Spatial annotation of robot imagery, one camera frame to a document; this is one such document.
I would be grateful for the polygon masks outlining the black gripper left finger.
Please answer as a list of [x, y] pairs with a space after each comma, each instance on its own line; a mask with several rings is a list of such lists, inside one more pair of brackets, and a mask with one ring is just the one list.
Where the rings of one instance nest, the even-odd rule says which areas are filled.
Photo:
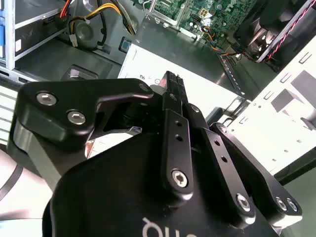
[[173, 199], [188, 200], [193, 171], [184, 82], [168, 71], [159, 87], [162, 93], [135, 78], [28, 83], [17, 95], [10, 139], [54, 190], [85, 160], [89, 140], [139, 127], [158, 138], [154, 154], [164, 189]]

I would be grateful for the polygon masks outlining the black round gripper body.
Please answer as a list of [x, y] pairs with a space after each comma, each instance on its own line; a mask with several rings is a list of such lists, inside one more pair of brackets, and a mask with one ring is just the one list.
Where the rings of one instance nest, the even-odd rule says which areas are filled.
[[158, 135], [132, 137], [70, 169], [42, 219], [45, 237], [274, 237], [264, 216], [238, 229], [211, 157], [192, 152], [194, 192], [180, 207], [161, 185]]

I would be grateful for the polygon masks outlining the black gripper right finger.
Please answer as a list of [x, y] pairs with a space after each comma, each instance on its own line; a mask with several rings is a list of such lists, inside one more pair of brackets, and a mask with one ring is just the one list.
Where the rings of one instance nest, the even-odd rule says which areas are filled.
[[188, 102], [182, 78], [178, 90], [191, 141], [201, 149], [203, 172], [216, 182], [227, 221], [239, 229], [254, 224], [259, 214], [279, 229], [301, 221], [298, 202], [247, 148], [221, 123], [207, 125], [199, 108]]

